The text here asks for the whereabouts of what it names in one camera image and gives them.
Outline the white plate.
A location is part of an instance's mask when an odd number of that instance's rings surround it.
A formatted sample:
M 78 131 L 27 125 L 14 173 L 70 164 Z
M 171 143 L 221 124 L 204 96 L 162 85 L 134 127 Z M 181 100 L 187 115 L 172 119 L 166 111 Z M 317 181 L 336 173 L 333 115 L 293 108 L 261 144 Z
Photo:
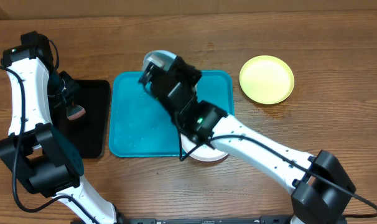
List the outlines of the white plate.
M 192 150 L 196 144 L 191 142 L 186 136 L 183 134 L 180 135 L 181 137 L 181 143 L 182 143 L 182 149 L 188 153 L 190 150 Z M 200 146 L 198 149 L 193 151 L 193 153 L 190 154 L 190 157 L 203 162 L 215 162 L 219 161 L 223 158 L 228 157 L 229 154 L 226 152 L 219 151 L 217 149 L 212 149 L 211 147 L 205 145 Z

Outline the yellow plate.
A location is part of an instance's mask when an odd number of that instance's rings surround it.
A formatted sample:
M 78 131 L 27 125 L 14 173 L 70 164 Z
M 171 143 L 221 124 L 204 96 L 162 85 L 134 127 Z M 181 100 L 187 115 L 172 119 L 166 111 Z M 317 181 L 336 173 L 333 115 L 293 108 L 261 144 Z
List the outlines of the yellow plate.
M 283 60 L 260 55 L 248 60 L 241 68 L 239 83 L 244 94 L 264 105 L 283 102 L 294 89 L 291 68 Z

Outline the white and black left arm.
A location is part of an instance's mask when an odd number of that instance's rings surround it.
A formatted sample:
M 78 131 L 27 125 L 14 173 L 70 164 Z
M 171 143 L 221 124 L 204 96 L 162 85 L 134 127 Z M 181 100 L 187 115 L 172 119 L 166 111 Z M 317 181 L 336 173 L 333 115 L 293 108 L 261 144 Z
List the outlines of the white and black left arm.
M 0 69 L 11 83 L 12 120 L 0 159 L 13 187 L 63 203 L 82 223 L 125 223 L 84 175 L 83 160 L 104 153 L 109 82 L 75 80 L 58 66 L 55 44 L 35 31 L 4 51 Z

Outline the green and pink sponge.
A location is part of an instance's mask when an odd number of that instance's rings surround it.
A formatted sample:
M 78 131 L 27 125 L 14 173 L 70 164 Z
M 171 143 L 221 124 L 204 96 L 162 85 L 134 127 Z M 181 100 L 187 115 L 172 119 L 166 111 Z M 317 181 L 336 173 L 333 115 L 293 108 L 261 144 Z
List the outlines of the green and pink sponge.
M 72 121 L 82 117 L 86 111 L 82 106 L 73 104 L 67 107 L 66 113 L 67 119 Z

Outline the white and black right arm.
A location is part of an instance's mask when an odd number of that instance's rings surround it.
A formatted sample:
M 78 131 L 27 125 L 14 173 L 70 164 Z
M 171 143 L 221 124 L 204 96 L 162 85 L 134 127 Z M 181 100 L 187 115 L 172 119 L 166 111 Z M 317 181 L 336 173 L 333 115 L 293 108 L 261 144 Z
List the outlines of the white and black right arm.
M 328 151 L 317 156 L 283 146 L 245 126 L 220 107 L 199 101 L 200 70 L 165 50 L 148 53 L 139 83 L 169 113 L 179 139 L 248 162 L 291 196 L 291 223 L 341 223 L 355 186 L 339 160 Z

